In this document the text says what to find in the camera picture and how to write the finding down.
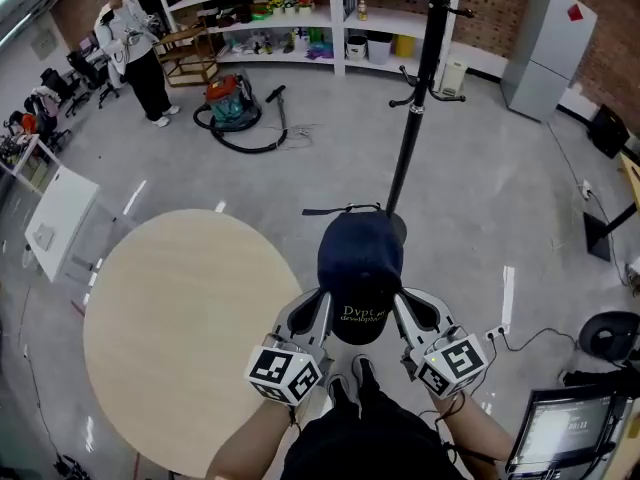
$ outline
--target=round table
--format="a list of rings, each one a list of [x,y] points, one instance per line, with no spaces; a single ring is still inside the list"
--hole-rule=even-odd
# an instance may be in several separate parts
[[[99,271],[84,324],[89,379],[108,419],[145,457],[204,477],[262,400],[244,379],[300,287],[257,231],[183,210],[134,229]]]

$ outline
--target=refrigerator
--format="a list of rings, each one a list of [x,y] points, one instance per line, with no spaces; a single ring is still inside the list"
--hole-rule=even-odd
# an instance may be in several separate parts
[[[507,107],[546,122],[578,69],[597,19],[577,0],[529,0],[500,82]]]

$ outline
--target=forearm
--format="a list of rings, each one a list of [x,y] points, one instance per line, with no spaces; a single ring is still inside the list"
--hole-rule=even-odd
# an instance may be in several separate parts
[[[271,466],[289,427],[289,410],[265,401],[216,453],[206,479],[260,480]]]
[[[445,414],[451,406],[450,398],[446,400],[438,400],[434,396],[431,398],[440,414]],[[462,396],[459,396],[451,412],[460,408],[462,400]],[[514,445],[513,438],[496,420],[485,413],[470,395],[465,394],[464,406],[459,412],[443,421],[457,446],[499,461],[506,462],[509,459]],[[464,453],[461,453],[460,457],[476,480],[498,477],[496,468],[491,464]]]

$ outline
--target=concrete floor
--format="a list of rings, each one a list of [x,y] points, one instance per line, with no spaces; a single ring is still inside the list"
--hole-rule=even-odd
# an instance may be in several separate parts
[[[351,72],[334,77],[321,67],[252,66],[254,91],[263,101],[285,84],[290,125],[317,124],[313,143],[267,155],[247,156],[218,144],[198,128],[191,112],[202,88],[172,90],[183,112],[158,129],[145,121],[130,89],[98,110],[95,98],[71,121],[74,136],[61,155],[67,167],[95,181],[124,206],[147,180],[133,217],[143,222],[180,208],[216,207],[253,226],[289,262],[304,289],[316,286],[315,261],[322,233],[332,217],[303,217],[303,208],[347,203],[385,203],[407,116],[391,109],[391,98],[409,88],[397,76]],[[498,85],[472,76],[466,103],[428,101],[420,139],[398,212],[409,236],[404,284],[443,299],[470,333],[482,334],[501,321],[505,267],[515,269],[512,346],[553,326],[577,336],[591,315],[637,311],[612,264],[585,251],[581,212],[601,216],[584,202],[549,128],[509,112]],[[587,140],[584,126],[556,113],[550,125],[578,178],[587,178],[610,218],[631,202],[619,171]],[[265,106],[259,128],[245,143],[275,140],[274,103]],[[287,143],[305,146],[304,141]],[[36,203],[17,187],[0,214],[0,317],[2,368],[10,390],[45,462],[52,452],[39,418],[24,346],[38,383],[42,409],[57,447],[77,458],[94,480],[133,478],[135,451],[101,412],[89,385],[82,352],[81,314],[70,304],[78,294],[21,266],[24,227]],[[615,233],[622,264],[638,252],[640,220]],[[431,406],[424,387],[410,384],[398,363],[404,344],[391,320],[367,348],[383,388],[408,409]],[[520,353],[497,342],[498,358],[477,391],[479,403],[515,434],[528,393],[552,387],[570,361],[567,340],[545,334]],[[338,365],[353,354],[346,354]],[[486,343],[489,358],[493,350]],[[578,364],[606,370],[585,357]],[[166,478],[144,458],[138,478]],[[48,478],[50,472],[42,472]]]

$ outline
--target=white jacket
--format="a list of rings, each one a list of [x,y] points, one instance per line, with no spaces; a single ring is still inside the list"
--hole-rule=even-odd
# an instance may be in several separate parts
[[[121,9],[114,11],[114,18],[108,25],[102,25],[102,17],[111,10],[105,5],[98,14],[94,31],[100,48],[109,56],[109,77],[116,87],[121,87],[120,76],[124,75],[127,64],[144,56],[158,41],[147,29],[149,17],[137,0],[123,0]],[[142,33],[134,40],[127,41],[127,32]]]

